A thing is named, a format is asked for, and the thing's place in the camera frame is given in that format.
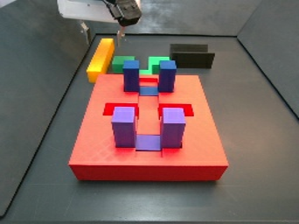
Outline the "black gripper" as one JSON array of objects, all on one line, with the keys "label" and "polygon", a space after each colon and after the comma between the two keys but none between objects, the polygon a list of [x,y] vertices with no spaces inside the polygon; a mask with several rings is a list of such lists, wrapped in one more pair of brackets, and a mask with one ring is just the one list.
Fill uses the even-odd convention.
[{"label": "black gripper", "polygon": [[135,25],[142,17],[142,10],[137,0],[103,0],[113,18],[121,24],[117,32],[117,46],[122,44],[122,38],[126,36],[126,27]]}]

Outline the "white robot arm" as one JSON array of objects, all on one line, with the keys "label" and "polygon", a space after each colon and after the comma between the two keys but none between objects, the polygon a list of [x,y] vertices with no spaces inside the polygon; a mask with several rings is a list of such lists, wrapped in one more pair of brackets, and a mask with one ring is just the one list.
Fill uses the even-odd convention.
[{"label": "white robot arm", "polygon": [[65,18],[79,21],[87,44],[91,42],[91,31],[86,21],[118,23],[117,44],[121,45],[126,28],[135,25],[143,15],[141,0],[58,0],[58,7]]}]

